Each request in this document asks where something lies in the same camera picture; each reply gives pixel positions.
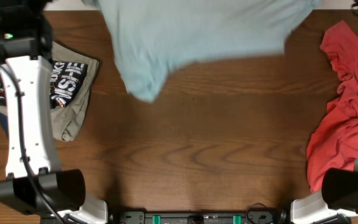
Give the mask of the light blue t-shirt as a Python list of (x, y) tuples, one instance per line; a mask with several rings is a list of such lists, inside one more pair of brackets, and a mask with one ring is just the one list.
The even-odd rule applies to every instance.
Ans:
[(196, 62), (281, 54), (317, 0), (94, 0), (127, 92), (153, 102)]

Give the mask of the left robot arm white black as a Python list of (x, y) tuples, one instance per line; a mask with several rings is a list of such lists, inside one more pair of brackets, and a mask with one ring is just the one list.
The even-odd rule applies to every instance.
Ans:
[(63, 170), (52, 134), (52, 27), (45, 1), (0, 0), (0, 76), (9, 155), (0, 202), (43, 223), (107, 223), (108, 206), (86, 192), (80, 170)]

